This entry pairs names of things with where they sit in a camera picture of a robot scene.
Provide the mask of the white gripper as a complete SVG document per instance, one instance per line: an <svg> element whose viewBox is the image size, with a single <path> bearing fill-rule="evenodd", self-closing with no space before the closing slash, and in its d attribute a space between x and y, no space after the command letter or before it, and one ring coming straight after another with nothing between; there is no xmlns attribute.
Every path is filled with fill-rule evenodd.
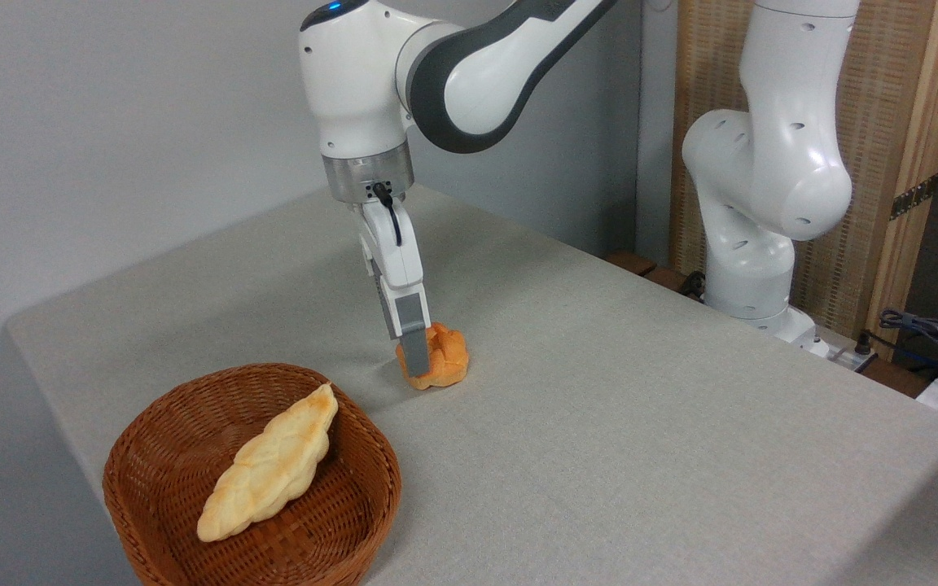
<svg viewBox="0 0 938 586"><path fill-rule="evenodd" d="M380 270L375 283L388 333L401 342L407 374L424 376L431 370L427 329L432 323L412 220L399 199L390 208L375 199L355 204L354 216L366 263Z"/></svg>

